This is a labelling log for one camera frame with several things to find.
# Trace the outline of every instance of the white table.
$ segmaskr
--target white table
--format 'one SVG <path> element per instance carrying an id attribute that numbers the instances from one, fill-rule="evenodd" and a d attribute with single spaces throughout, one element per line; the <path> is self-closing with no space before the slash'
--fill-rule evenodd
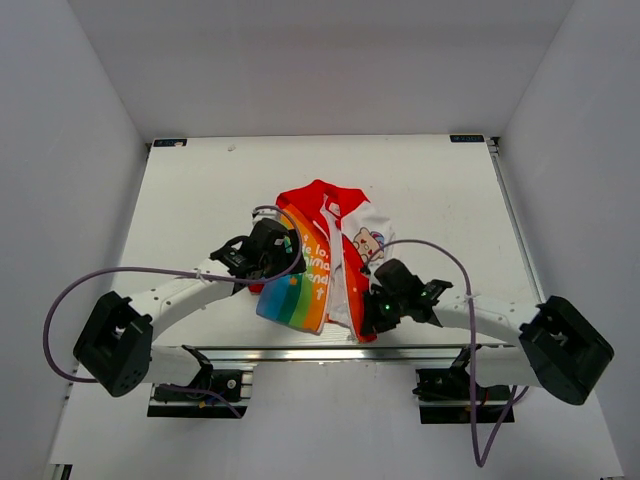
<path id="1" fill-rule="evenodd" d="M 248 233 L 255 205 L 315 178 L 362 188 L 392 219 L 398 238 L 448 248 L 468 268 L 475 290 L 535 302 L 487 146 L 453 144 L 444 135 L 188 139 L 184 147 L 152 148 L 122 263 L 189 269 L 228 238 Z M 423 280 L 461 282 L 455 266 L 426 247 L 398 246 L 395 254 Z M 163 280 L 121 275 L 114 288 L 133 293 Z M 218 302 L 158 343 L 353 343 L 336 325 L 315 336 L 257 317 L 255 302 L 248 292 Z M 467 331 L 405 321 L 374 346 L 465 343 Z M 149 419 L 148 386 L 113 399 L 100 386 L 76 385 L 51 461 L 73 464 L 73 480 L 620 474 L 593 395 L 576 408 L 533 392 L 516 408 L 516 423 L 503 428 L 487 467 L 477 471 L 468 426 L 420 425 L 414 386 L 408 366 L 260 365 L 248 413 L 230 421 Z"/>

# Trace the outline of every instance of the rainbow print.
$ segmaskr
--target rainbow print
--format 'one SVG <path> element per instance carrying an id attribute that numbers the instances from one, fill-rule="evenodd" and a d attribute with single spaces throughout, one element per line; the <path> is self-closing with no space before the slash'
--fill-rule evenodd
<path id="1" fill-rule="evenodd" d="M 302 252 L 307 271 L 288 275 L 264 286 L 256 313 L 293 328 L 319 332 L 325 316 L 327 290 L 331 273 L 329 243 L 322 232 L 293 205 L 284 210 L 295 220 L 302 235 Z M 291 228 L 291 224 L 282 221 Z"/>

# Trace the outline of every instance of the white enclosure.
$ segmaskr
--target white enclosure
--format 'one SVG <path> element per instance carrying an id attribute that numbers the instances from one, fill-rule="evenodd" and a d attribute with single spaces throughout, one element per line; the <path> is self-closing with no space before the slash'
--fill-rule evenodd
<path id="1" fill-rule="evenodd" d="M 272 171 L 279 173 L 265 182 Z M 392 219 L 399 238 L 429 238 L 446 245 L 464 263 L 475 291 L 509 302 L 536 303 L 487 146 L 452 144 L 448 135 L 196 138 L 183 147 L 154 147 L 122 262 L 158 265 L 162 259 L 162 265 L 189 268 L 229 237 L 247 232 L 255 205 L 272 202 L 278 192 L 316 176 L 364 188 Z M 425 280 L 433 276 L 461 283 L 455 265 L 439 252 L 399 245 L 394 256 Z M 120 274 L 114 288 L 125 295 L 166 280 Z M 345 328 L 325 325 L 320 336 L 298 332 L 257 317 L 255 305 L 245 290 L 178 322 L 158 343 L 256 349 L 354 345 Z M 486 337 L 481 341 L 492 343 Z M 405 319 L 371 346 L 468 342 L 468 330 Z M 253 378 L 247 416 L 240 422 L 147 418 L 149 385 L 122 398 L 111 398 L 100 385 L 76 385 L 52 462 L 73 464 L 72 475 L 93 480 L 132 472 L 136 478 L 170 479 L 185 464 L 192 477 L 205 477 L 226 465 L 218 478 L 256 480 L 358 478 L 358 471 L 381 480 L 396 472 L 411 478 L 410 472 L 426 470 L 438 472 L 433 478 L 492 479 L 518 466 L 522 480 L 558 472 L 567 478 L 620 473 L 595 396 L 575 408 L 544 391 L 531 394 L 517 409 L 515 425 L 501 432 L 490 463 L 476 472 L 466 425 L 420 425 L 411 395 L 415 366 L 266 363 L 255 369 Z M 536 411 L 545 415 L 532 413 Z M 383 418 L 387 415 L 393 420 Z M 114 418 L 123 423 L 114 424 Z M 191 432 L 190 444 L 222 442 L 225 447 L 176 449 L 185 441 L 183 428 Z M 579 441 L 570 440 L 576 436 Z M 452 445 L 455 461 L 442 461 L 442 452 Z M 548 453 L 549 445 L 554 454 Z M 339 453 L 343 449 L 348 455 Z M 411 458 L 407 470 L 400 467 L 405 458 Z M 568 462 L 571 458 L 581 461 Z"/>

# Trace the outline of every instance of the white wall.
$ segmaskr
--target white wall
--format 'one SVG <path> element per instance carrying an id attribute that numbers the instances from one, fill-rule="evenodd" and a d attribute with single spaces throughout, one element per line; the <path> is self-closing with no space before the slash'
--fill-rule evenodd
<path id="1" fill-rule="evenodd" d="M 0 2 L 0 72 L 0 465 L 30 480 L 66 391 L 44 361 L 45 313 L 71 280 L 117 260 L 145 151 L 66 1 Z M 55 320 L 65 367 L 97 288 Z"/>
<path id="2" fill-rule="evenodd" d="M 597 388 L 640 478 L 640 3 L 578 1 L 503 138 L 507 180 L 547 292 L 613 344 Z"/>
<path id="3" fill-rule="evenodd" d="M 500 134 L 572 0 L 70 0 L 154 136 Z"/>

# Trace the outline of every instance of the cable tie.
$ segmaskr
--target cable tie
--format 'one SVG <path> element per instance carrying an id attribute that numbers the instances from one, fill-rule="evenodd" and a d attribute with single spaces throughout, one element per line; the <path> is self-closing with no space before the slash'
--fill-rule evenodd
<path id="1" fill-rule="evenodd" d="M 469 300 L 473 300 L 476 297 L 479 297 L 480 293 L 472 293 L 471 295 L 467 295 L 466 293 L 464 294 L 464 301 L 466 303 L 469 303 Z"/>
<path id="2" fill-rule="evenodd" d="M 202 270 L 196 268 L 196 280 L 200 280 L 205 285 L 207 284 L 207 279 L 202 276 Z"/>

